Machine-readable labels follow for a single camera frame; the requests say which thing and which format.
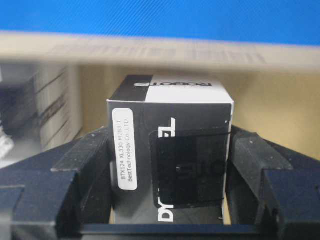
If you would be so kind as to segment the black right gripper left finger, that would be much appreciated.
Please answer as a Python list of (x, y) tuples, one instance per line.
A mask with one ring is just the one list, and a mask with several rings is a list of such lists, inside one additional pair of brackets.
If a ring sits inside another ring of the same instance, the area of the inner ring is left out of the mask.
[(85, 224), (107, 224), (112, 191), (108, 129), (0, 171), (0, 237), (60, 240)]

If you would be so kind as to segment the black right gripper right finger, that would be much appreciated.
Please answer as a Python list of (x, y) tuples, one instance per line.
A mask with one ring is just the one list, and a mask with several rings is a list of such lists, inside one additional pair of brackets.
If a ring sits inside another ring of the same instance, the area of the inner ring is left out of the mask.
[(280, 240), (320, 237), (320, 162), (236, 126), (226, 196), (234, 225)]

